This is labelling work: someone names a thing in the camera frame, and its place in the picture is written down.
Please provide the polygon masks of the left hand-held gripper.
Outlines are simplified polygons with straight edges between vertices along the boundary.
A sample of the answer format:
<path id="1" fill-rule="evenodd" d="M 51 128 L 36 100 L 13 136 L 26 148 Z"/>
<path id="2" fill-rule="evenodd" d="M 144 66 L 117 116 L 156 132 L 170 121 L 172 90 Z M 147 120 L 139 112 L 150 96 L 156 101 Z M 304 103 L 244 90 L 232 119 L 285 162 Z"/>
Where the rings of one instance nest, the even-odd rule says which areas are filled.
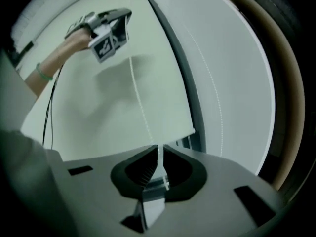
<path id="1" fill-rule="evenodd" d="M 72 23 L 65 35 L 70 36 L 78 29 L 85 28 L 91 33 L 89 49 L 99 63 L 115 55 L 127 43 L 126 26 L 132 11 L 127 8 L 113 9 L 99 14 L 91 12 Z"/>

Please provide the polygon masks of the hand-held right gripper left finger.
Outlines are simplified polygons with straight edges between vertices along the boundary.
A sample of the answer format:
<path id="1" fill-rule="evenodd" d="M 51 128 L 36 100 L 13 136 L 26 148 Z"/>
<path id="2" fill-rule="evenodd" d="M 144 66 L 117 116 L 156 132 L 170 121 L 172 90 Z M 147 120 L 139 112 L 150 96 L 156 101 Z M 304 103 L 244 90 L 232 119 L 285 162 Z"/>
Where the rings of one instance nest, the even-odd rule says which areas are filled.
<path id="1" fill-rule="evenodd" d="M 111 171 L 111 181 L 126 198 L 141 198 L 158 165 L 158 147 L 146 150 L 118 163 Z"/>

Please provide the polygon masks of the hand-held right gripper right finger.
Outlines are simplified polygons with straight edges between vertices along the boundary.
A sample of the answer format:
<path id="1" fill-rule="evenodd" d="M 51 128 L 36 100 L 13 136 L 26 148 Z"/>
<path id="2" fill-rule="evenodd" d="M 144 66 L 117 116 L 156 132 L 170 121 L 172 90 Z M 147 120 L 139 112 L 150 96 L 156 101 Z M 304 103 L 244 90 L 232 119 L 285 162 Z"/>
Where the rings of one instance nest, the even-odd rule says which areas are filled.
<path id="1" fill-rule="evenodd" d="M 200 161 L 168 145 L 165 145 L 163 150 L 163 167 L 166 170 L 170 186 L 169 190 L 165 192 L 165 201 L 190 200 L 205 185 L 206 168 Z"/>

